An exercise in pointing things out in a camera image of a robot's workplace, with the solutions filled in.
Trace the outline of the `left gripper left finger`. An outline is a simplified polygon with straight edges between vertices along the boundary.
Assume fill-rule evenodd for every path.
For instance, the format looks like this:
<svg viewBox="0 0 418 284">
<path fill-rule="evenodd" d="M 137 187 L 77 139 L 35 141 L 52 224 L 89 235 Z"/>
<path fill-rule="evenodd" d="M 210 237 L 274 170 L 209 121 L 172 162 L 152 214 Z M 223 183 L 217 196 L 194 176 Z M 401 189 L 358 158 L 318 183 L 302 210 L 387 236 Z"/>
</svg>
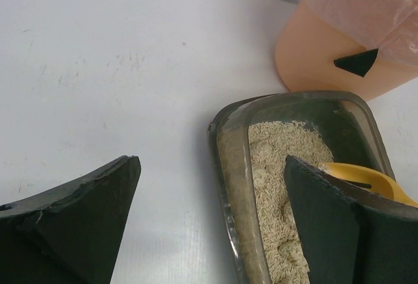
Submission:
<svg viewBox="0 0 418 284">
<path fill-rule="evenodd" d="M 121 156 L 1 206 L 2 283 L 110 283 L 141 173 Z"/>
</svg>

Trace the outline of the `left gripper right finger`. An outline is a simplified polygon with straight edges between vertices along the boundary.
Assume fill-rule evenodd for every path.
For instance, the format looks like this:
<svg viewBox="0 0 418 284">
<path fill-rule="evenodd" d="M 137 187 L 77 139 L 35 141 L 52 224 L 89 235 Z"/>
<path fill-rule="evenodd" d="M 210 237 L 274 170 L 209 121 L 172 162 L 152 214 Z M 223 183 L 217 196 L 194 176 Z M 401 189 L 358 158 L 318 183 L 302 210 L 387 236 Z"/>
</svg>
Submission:
<svg viewBox="0 0 418 284">
<path fill-rule="evenodd" d="M 417 208 L 287 156 L 284 180 L 310 283 L 416 283 Z"/>
</svg>

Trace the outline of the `yellow litter scoop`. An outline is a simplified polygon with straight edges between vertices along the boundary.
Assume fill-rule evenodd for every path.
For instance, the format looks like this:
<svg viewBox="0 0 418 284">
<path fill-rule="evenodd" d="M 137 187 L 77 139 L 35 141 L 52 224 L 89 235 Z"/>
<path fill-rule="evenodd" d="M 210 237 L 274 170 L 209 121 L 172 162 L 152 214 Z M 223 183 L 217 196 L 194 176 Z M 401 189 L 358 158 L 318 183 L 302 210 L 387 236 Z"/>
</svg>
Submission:
<svg viewBox="0 0 418 284">
<path fill-rule="evenodd" d="M 377 170 L 347 163 L 322 163 L 319 169 L 387 199 L 417 207 L 416 201 L 407 196 L 399 184 Z"/>
</svg>

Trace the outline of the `grey plastic litter box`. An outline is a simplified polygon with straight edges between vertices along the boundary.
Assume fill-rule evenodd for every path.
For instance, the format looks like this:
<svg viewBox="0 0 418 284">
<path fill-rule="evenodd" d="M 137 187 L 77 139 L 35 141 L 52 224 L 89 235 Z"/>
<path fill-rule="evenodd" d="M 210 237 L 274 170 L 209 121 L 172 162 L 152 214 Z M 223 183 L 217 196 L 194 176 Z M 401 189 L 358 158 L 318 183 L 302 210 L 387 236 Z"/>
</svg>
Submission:
<svg viewBox="0 0 418 284">
<path fill-rule="evenodd" d="M 208 141 L 239 283 L 272 281 L 257 217 L 248 140 L 249 126 L 266 121 L 302 121 L 319 132 L 336 162 L 395 177 L 374 115 L 353 93 L 277 93 L 224 107 L 208 128 Z"/>
</svg>

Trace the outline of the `orange trash bin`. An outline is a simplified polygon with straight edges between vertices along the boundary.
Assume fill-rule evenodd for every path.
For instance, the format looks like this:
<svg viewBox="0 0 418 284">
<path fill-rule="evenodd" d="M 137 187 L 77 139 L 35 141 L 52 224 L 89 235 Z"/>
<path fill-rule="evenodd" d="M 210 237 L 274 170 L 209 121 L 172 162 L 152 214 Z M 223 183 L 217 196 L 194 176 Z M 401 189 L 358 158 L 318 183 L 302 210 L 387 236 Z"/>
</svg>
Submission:
<svg viewBox="0 0 418 284">
<path fill-rule="evenodd" d="M 289 91 L 348 91 L 370 101 L 417 78 L 417 68 L 380 57 L 364 77 L 334 65 L 335 59 L 364 51 L 301 1 L 278 37 L 275 59 Z"/>
</svg>

